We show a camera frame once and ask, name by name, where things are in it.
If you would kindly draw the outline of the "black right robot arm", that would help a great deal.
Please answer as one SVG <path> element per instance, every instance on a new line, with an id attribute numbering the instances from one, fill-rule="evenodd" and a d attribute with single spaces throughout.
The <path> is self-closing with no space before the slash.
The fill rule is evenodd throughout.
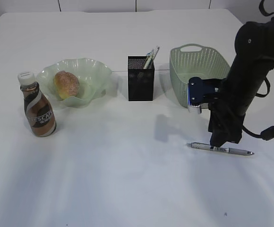
<path id="1" fill-rule="evenodd" d="M 274 138 L 274 126 L 255 134 L 243 125 L 247 109 L 268 72 L 274 69 L 274 20 L 244 24 L 236 35 L 235 51 L 236 57 L 221 82 L 218 97 L 209 103 L 210 145 L 215 147 L 226 142 L 239 143 L 242 132 L 263 140 Z"/>

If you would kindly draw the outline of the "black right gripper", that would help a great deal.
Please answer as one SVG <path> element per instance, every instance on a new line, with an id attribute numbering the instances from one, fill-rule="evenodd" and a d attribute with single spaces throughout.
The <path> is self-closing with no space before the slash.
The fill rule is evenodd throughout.
<path id="1" fill-rule="evenodd" d="M 222 95 L 208 104 L 210 120 L 208 131 L 212 134 L 210 145 L 221 147 L 226 142 L 238 144 L 242 138 L 245 118 L 245 104 L 238 97 L 226 98 Z"/>

